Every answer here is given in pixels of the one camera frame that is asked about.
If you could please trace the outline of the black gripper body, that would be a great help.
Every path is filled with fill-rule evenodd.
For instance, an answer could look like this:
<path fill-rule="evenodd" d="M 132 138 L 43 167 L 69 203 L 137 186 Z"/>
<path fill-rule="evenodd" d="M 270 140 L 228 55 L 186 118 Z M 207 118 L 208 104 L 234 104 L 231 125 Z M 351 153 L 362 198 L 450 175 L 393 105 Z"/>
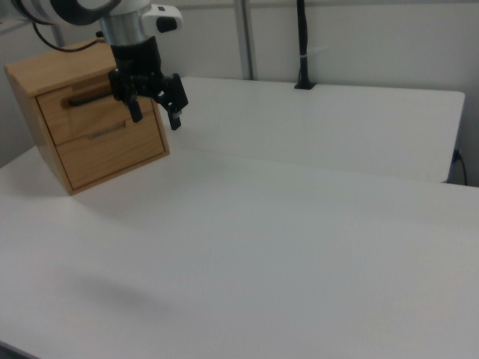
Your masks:
<path fill-rule="evenodd" d="M 164 75 L 155 37 L 128 46 L 111 46 L 116 69 L 110 72 L 115 99 L 138 96 L 158 99 L 163 92 Z"/>

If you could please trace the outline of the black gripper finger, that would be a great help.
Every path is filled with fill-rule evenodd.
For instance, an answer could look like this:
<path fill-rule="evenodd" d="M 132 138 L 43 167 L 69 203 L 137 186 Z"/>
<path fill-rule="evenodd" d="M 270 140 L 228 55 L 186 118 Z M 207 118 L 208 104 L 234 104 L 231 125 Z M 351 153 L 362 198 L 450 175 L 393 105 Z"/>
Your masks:
<path fill-rule="evenodd" d="M 138 93 L 132 78 L 120 73 L 119 69 L 109 71 L 108 77 L 112 96 L 116 101 L 122 102 L 128 108 L 134 123 L 141 121 L 143 114 L 138 103 Z"/>
<path fill-rule="evenodd" d="M 171 129 L 179 129 L 182 125 L 180 115 L 189 104 L 181 77 L 177 73 L 163 76 L 153 90 L 153 100 L 167 111 Z"/>

